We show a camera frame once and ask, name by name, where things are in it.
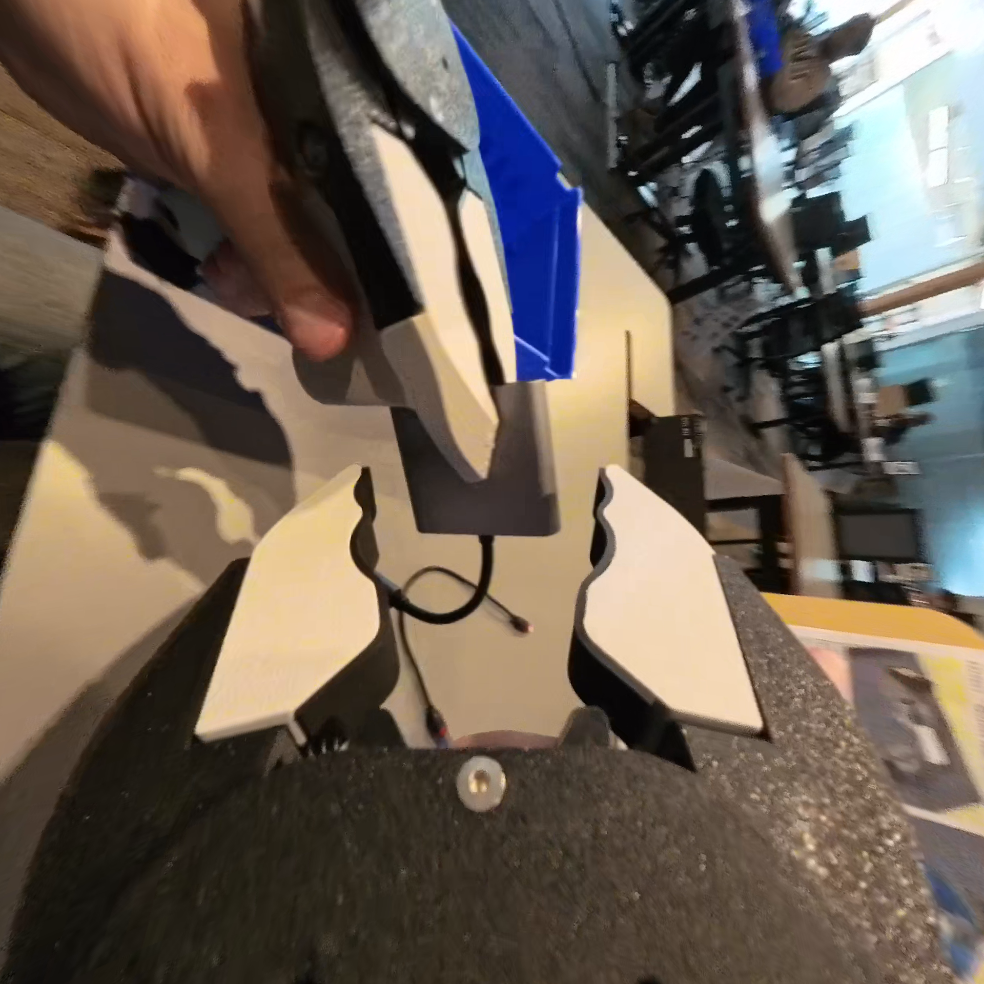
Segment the grey usb hub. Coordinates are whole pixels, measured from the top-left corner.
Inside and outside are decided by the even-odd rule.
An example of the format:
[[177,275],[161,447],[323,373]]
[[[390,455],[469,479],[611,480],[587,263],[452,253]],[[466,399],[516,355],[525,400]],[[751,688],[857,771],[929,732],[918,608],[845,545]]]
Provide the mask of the grey usb hub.
[[389,608],[401,616],[437,626],[464,620],[487,598],[499,539],[547,537],[559,531],[546,384],[507,384],[495,387],[493,396],[500,426],[488,473],[475,481],[455,471],[415,412],[401,406],[388,409],[417,531],[475,537],[481,555],[473,594],[446,611],[421,608],[403,589],[378,575]]

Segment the person's left hand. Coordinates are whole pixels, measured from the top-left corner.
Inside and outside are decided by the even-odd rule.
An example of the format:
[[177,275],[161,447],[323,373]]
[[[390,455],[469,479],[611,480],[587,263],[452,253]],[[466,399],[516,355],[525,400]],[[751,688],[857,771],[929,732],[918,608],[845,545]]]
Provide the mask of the person's left hand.
[[73,132],[197,197],[223,240],[201,265],[215,302],[270,317],[313,361],[357,323],[350,279],[310,228],[251,79],[242,2],[4,1],[2,64]]

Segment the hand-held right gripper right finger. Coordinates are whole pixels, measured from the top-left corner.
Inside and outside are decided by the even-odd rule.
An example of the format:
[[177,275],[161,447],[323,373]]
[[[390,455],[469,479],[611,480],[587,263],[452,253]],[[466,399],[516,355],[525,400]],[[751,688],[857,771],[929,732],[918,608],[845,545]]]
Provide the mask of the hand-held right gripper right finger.
[[616,739],[688,753],[685,731],[769,741],[720,565],[680,512],[619,465],[597,475],[568,678]]

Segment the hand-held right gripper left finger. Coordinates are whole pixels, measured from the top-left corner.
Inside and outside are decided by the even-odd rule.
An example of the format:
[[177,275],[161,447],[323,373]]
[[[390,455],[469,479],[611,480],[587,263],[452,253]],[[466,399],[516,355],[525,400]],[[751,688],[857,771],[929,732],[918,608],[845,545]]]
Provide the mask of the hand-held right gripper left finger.
[[249,558],[195,736],[203,743],[286,729],[306,745],[353,736],[400,678],[377,577],[376,501],[353,464],[289,510]]

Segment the printed instruction sheet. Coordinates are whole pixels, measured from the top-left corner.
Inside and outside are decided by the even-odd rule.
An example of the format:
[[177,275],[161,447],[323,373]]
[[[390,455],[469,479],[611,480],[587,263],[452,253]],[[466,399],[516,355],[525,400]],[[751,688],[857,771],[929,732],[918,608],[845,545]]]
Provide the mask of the printed instruction sheet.
[[982,982],[982,649],[792,630],[854,707],[892,776],[957,980]]

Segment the white office table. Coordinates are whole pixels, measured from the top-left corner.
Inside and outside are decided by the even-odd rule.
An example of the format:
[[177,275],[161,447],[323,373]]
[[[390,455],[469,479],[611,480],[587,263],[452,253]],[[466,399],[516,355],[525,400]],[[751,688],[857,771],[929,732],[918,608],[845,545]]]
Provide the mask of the white office table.
[[708,458],[707,539],[763,592],[843,597],[830,494],[790,453],[778,477]]

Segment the black computer monitor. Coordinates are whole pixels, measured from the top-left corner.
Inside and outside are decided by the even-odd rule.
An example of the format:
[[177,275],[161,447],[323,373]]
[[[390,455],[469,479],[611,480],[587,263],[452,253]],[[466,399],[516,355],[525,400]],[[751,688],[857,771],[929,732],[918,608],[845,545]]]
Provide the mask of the black computer monitor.
[[838,556],[843,561],[928,563],[923,512],[904,507],[836,509]]

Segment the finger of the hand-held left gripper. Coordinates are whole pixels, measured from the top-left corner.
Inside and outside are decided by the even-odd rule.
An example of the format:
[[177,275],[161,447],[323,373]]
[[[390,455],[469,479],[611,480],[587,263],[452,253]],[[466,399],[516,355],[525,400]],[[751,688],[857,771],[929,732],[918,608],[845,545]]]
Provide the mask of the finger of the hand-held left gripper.
[[501,243],[477,129],[464,136],[431,121],[295,128],[305,255],[338,251],[357,318],[337,357],[299,354],[294,365],[320,403],[415,412],[455,471],[475,481],[488,473],[500,417],[465,308],[463,188],[485,200]]
[[518,380],[509,283],[497,227],[484,199],[463,188],[456,204],[465,308],[492,387]]

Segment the black office chair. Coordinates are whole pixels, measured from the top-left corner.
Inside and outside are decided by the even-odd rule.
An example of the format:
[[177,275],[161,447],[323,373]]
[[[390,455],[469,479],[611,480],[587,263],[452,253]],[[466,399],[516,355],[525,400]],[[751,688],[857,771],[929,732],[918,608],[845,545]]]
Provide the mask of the black office chair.
[[690,186],[690,210],[669,218],[658,204],[648,221],[663,239],[662,261],[675,280],[667,292],[672,305],[718,289],[737,277],[762,274],[782,283],[782,269],[771,245],[771,222],[766,215],[769,191],[765,170],[777,161],[778,143],[769,116],[759,114],[738,125],[738,113],[712,113],[704,124],[689,122],[683,137],[669,143],[651,133],[655,118],[640,108],[616,123],[616,166],[638,187],[682,165],[693,149],[717,138],[724,141],[729,184],[704,168]]

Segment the black box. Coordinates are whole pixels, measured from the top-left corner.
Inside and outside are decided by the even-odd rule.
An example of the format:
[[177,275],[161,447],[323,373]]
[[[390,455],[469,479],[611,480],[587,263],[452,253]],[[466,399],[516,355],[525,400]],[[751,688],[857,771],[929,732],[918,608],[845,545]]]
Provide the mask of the black box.
[[704,416],[655,416],[632,403],[628,428],[631,449],[642,463],[643,484],[704,535]]

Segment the person's grey trousers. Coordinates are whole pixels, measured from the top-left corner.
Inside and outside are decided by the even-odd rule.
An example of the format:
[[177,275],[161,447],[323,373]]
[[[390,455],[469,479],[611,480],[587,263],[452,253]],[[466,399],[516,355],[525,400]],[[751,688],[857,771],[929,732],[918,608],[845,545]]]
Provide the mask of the person's grey trousers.
[[103,249],[2,208],[2,346],[68,362],[87,356],[104,265]]

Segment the blue plastic bin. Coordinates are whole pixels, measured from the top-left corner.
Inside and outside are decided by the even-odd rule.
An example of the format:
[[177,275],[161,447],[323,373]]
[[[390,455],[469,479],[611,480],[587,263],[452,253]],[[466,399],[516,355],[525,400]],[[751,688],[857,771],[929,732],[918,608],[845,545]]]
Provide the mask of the blue plastic bin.
[[520,107],[452,27],[480,126],[480,154],[496,206],[523,382],[575,371],[581,284],[580,188]]

